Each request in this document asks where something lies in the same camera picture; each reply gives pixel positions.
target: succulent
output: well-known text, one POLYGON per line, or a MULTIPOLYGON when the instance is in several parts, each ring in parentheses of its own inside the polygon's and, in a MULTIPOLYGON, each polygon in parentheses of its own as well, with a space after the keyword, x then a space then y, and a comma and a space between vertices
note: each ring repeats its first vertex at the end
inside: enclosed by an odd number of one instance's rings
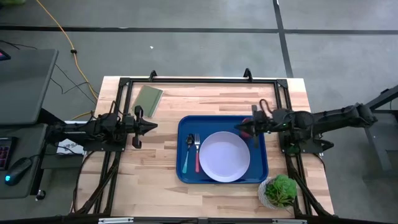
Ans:
POLYGON ((291 206, 297 196, 296 181, 280 174, 267 184, 264 194, 270 203, 276 207, 291 206))

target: gray floor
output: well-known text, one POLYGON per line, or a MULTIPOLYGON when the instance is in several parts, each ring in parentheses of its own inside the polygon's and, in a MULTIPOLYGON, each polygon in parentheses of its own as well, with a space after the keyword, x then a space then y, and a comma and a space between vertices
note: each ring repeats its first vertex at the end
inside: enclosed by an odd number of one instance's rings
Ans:
MULTIPOLYGON (((43 0, 64 26, 276 29, 271 0, 43 0)), ((398 29, 393 0, 279 0, 285 29, 398 29)), ((0 25, 53 26, 33 0, 0 10, 0 25)), ((286 77, 278 34, 70 32, 80 65, 99 91, 105 75, 286 77)), ((75 82, 70 46, 60 32, 0 31, 0 39, 40 49, 58 49, 58 65, 75 82)), ((398 83, 398 35, 286 35, 294 77, 304 78, 313 112, 368 102, 398 83)), ((10 51, 10 46, 0 44, 10 51)), ((55 70, 53 79, 73 85, 55 70)), ((89 95, 87 87, 83 88, 89 95)), ((50 84, 44 107, 61 119, 93 110, 78 90, 66 95, 50 84), (67 110, 61 104, 68 105, 67 110)), ((398 107, 398 101, 392 103, 398 107)), ((335 147, 325 153, 326 175, 337 215, 398 222, 398 180, 364 182, 379 169, 363 129, 325 134, 335 147)), ((53 171, 43 182, 46 200, 2 200, 1 219, 66 214, 77 170, 53 171)))

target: utensil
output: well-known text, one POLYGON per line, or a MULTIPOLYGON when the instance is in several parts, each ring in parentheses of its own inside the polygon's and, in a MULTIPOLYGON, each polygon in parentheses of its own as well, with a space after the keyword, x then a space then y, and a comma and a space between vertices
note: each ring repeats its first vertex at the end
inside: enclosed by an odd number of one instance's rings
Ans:
POLYGON ((196 164, 195 164, 195 172, 199 172, 199 145, 200 145, 199 134, 195 134, 195 146, 197 147, 197 158, 196 158, 196 164))
POLYGON ((200 147, 200 166, 213 180, 232 182, 249 168, 248 145, 236 134, 220 131, 208 136, 200 147))
POLYGON ((185 157, 184 167, 182 168, 183 174, 187 173, 189 149, 191 148, 192 144, 193 144, 193 134, 189 134, 187 137, 187 146, 188 146, 187 156, 185 157))

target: wooden table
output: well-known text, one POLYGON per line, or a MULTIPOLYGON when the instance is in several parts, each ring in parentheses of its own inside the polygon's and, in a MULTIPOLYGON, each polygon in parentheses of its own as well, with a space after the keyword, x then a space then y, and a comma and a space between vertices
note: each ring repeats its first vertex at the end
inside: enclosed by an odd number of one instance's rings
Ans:
MULTIPOLYGON (((95 113, 109 111, 115 100, 120 77, 104 77, 95 113)), ((293 110, 310 111, 304 80, 288 79, 293 110)), ((131 217, 294 217, 292 210, 271 210, 258 197, 259 184, 184 184, 176 173, 178 122, 192 114, 250 115, 251 105, 261 98, 276 109, 272 85, 209 83, 145 83, 164 91, 155 115, 148 121, 158 128, 141 137, 142 149, 131 146, 132 135, 122 153, 114 193, 112 216, 131 217)), ((135 83, 133 104, 142 83, 135 83)), ((266 135, 269 177, 286 174, 285 159, 277 134, 266 135)), ((78 188, 80 208, 93 193, 100 179, 103 152, 94 153, 85 164, 78 188)), ((322 163, 312 154, 303 154, 308 188, 324 208, 333 213, 328 184, 322 163)), ((302 194, 298 193, 304 211, 302 194)))

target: blue tray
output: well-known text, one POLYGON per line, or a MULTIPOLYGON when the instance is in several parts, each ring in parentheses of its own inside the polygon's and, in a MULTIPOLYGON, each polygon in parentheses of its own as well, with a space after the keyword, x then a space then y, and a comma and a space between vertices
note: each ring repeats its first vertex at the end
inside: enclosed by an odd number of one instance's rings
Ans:
MULTIPOLYGON (((187 184, 221 184, 208 177, 202 168, 200 172, 195 172, 196 147, 190 148, 188 155, 188 170, 182 173, 182 167, 187 156, 187 136, 192 133, 200 135, 201 143, 211 134, 218 131, 229 131, 239 135, 239 131, 234 128, 236 124, 242 123, 244 118, 250 116, 186 116, 178 124, 177 139, 177 165, 176 172, 179 179, 187 184)), ((268 163, 266 154, 266 144, 264 135, 259 136, 259 147, 254 148, 253 139, 245 140, 250 150, 250 165, 248 171, 235 184, 255 184, 261 183, 268 176, 268 163)))

